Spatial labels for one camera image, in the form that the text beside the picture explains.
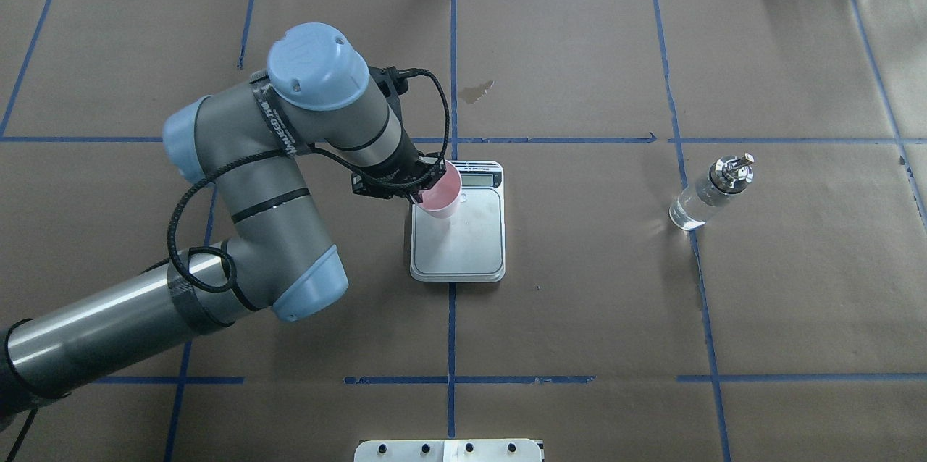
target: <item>robotic arm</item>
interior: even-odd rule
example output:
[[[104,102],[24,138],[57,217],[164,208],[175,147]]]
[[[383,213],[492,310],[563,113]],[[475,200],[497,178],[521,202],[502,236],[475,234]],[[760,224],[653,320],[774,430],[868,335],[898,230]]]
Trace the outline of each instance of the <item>robotic arm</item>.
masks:
[[[169,229],[171,258],[152,270],[34,320],[0,329],[0,429],[21,411],[193,337],[272,307],[295,321],[348,287],[337,248],[316,211],[295,155],[318,153],[354,172],[355,193],[417,198],[444,174],[444,148],[417,151],[398,95],[424,70],[380,70],[344,35],[320,23],[290,29],[267,70],[168,119],[164,145],[194,188]],[[337,155],[316,148],[327,141]],[[237,237],[177,252],[183,205],[215,182]]]

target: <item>black wire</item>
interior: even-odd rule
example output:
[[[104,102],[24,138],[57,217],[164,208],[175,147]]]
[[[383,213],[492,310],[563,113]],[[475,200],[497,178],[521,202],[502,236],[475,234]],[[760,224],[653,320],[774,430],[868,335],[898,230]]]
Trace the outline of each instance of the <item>black wire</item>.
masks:
[[[441,82],[437,79],[437,76],[435,76],[434,73],[430,72],[430,70],[411,68],[407,70],[398,70],[397,73],[398,77],[400,78],[414,78],[416,76],[427,76],[430,78],[431,82],[434,83],[437,89],[437,93],[441,98],[441,105],[444,108],[444,140],[441,142],[441,151],[438,151],[436,161],[428,165],[421,176],[408,182],[385,182],[379,178],[374,178],[374,176],[368,175],[367,172],[361,171],[361,169],[355,166],[353,163],[347,162],[345,159],[342,159],[338,155],[334,155],[329,151],[325,151],[323,148],[315,148],[315,146],[312,146],[307,154],[320,154],[329,159],[333,159],[333,161],[349,169],[351,172],[354,172],[355,175],[361,176],[365,182],[370,182],[370,184],[373,185],[379,185],[382,188],[407,189],[417,187],[417,185],[421,185],[426,181],[430,181],[432,175],[435,172],[435,169],[440,167],[444,162],[444,157],[448,150],[448,141],[450,140],[450,107],[448,106],[448,98],[444,95],[444,89],[441,87]],[[183,210],[186,209],[186,205],[189,204],[190,199],[192,199],[202,188],[205,188],[206,185],[216,181],[219,176],[222,176],[226,174],[226,172],[237,169],[243,165],[247,165],[248,163],[254,163],[255,161],[261,161],[262,159],[282,157],[287,157],[287,153],[282,151],[282,149],[274,149],[273,151],[258,152],[257,154],[252,154],[244,158],[236,159],[235,161],[223,165],[219,169],[215,169],[215,171],[206,175],[205,178],[196,182],[193,187],[189,188],[188,191],[183,193],[183,196],[179,201],[177,201],[175,210],[171,215],[171,221],[168,222],[167,235],[168,260],[171,265],[173,265],[175,270],[177,270],[177,274],[179,274],[180,277],[188,281],[188,283],[192,284],[194,287],[199,288],[199,290],[206,291],[207,293],[224,293],[226,290],[229,290],[231,287],[235,286],[237,275],[235,270],[235,260],[232,259],[228,253],[221,250],[221,248],[192,247],[189,250],[189,257],[193,257],[195,254],[209,254],[221,259],[222,264],[228,266],[228,275],[226,275],[225,284],[219,286],[208,285],[203,281],[198,280],[194,274],[190,273],[190,268],[188,265],[183,264],[183,259],[180,257],[180,252],[177,251],[177,227],[180,223],[180,218],[183,215]],[[152,268],[158,268],[160,265],[162,264],[153,265]]]
[[[35,420],[35,414],[38,412],[39,409],[36,408],[29,412],[29,416],[26,416],[26,422],[22,425],[22,429],[20,429],[20,435],[16,436],[16,442],[13,442],[13,448],[9,450],[9,455],[7,455],[7,462],[13,462],[13,459],[16,458],[16,454],[20,452],[22,443],[26,440],[26,434],[29,433],[29,428],[32,428],[33,420]]]

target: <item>silver weighing platform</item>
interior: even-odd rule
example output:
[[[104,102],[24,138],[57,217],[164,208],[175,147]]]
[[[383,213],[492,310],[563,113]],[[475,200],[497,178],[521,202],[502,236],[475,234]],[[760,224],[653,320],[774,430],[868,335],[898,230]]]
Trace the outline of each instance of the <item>silver weighing platform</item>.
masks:
[[[495,161],[452,161],[461,204],[451,217],[411,207],[411,276],[430,282],[494,283],[506,275],[503,168]]]

